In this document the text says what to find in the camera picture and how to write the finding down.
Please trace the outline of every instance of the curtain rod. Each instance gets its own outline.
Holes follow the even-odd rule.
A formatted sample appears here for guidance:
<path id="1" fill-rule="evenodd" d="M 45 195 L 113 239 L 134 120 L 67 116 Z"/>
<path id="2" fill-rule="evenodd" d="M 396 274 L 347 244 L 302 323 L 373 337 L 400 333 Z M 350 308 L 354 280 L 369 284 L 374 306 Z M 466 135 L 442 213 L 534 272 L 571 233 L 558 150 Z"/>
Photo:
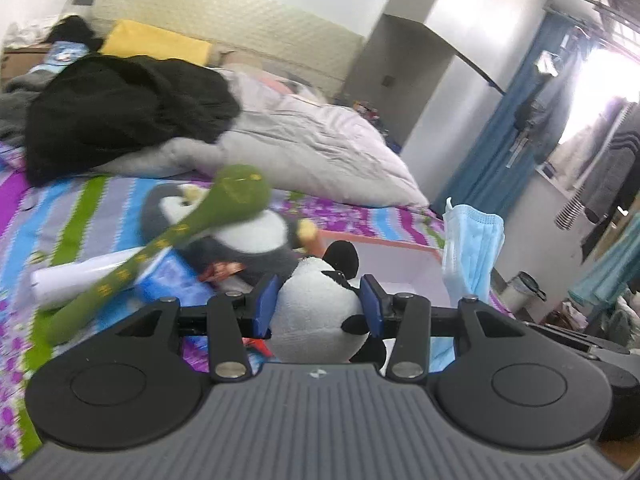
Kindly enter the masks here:
<path id="1" fill-rule="evenodd" d="M 602 2 L 598 2 L 596 0 L 582 0 L 582 1 L 593 5 L 595 10 L 597 10 L 600 14 L 604 13 L 607 15 L 609 19 L 619 22 L 622 25 L 625 25 L 625 27 L 629 27 L 635 32 L 637 32 L 638 34 L 640 34 L 640 23 L 636 22 L 636 20 L 634 20 L 633 18 L 626 16 L 623 13 L 619 12 L 618 10 L 615 10 L 612 7 L 606 6 Z M 623 56 L 627 56 L 628 58 L 632 59 L 636 63 L 640 64 L 640 56 L 638 56 L 638 54 L 631 52 L 628 48 L 625 48 L 624 46 L 611 40 L 610 34 L 608 32 L 604 31 L 602 28 L 595 25 L 594 23 L 587 22 L 586 20 L 581 20 L 580 18 L 571 16 L 566 12 L 557 10 L 553 7 L 552 4 L 553 4 L 553 0 L 546 0 L 546 4 L 543 7 L 543 9 L 546 10 L 546 12 L 551 12 L 552 14 L 562 16 L 563 18 L 575 23 L 575 25 L 587 28 L 592 34 L 596 35 L 598 37 L 598 40 L 601 43 L 603 43 L 605 46 L 607 46 L 611 50 L 615 50 L 617 53 L 622 54 Z"/>

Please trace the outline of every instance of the bright window light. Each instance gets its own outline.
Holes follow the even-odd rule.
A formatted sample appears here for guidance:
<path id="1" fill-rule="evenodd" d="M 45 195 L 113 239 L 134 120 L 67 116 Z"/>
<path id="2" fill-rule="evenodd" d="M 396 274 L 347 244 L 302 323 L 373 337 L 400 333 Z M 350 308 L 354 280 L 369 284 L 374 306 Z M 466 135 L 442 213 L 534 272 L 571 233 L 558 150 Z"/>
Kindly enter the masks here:
<path id="1" fill-rule="evenodd" d="M 638 102 L 640 64 L 600 48 L 590 54 L 578 76 L 571 113 L 559 144 L 593 124 L 614 96 Z"/>

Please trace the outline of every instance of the blue face mask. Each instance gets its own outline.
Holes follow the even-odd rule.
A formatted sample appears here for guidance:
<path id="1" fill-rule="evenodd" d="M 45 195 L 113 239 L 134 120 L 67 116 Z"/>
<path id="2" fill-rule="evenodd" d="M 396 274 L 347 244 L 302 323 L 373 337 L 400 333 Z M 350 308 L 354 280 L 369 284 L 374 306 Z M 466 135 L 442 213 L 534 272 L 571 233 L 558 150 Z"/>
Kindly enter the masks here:
<path id="1" fill-rule="evenodd" d="M 469 205 L 451 206 L 444 213 L 446 243 L 442 257 L 442 279 L 451 306 L 465 294 L 489 302 L 491 271 L 504 243 L 504 221 Z"/>

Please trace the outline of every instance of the white blanket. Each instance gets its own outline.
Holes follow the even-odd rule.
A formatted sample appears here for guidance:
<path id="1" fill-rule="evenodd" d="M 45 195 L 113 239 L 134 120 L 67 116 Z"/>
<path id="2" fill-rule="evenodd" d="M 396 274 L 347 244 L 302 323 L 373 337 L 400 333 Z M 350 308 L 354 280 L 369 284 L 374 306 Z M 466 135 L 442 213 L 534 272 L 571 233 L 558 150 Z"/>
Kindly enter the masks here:
<path id="1" fill-rule="evenodd" d="M 97 169 L 159 178 L 252 164 L 277 189 L 354 205 L 428 205 L 404 162 L 355 111 L 281 94 L 243 72 L 219 72 L 242 112 L 216 144 L 173 139 Z"/>

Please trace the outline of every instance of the black jacket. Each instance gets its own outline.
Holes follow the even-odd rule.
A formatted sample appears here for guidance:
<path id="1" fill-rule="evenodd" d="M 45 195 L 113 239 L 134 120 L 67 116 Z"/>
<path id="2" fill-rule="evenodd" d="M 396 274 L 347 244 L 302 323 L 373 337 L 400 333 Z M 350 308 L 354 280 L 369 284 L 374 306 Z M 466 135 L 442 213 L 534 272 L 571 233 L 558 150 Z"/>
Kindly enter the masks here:
<path id="1" fill-rule="evenodd" d="M 178 59 L 89 55 L 31 104 L 27 178 L 41 186 L 173 137 L 215 142 L 239 111 L 213 70 Z"/>

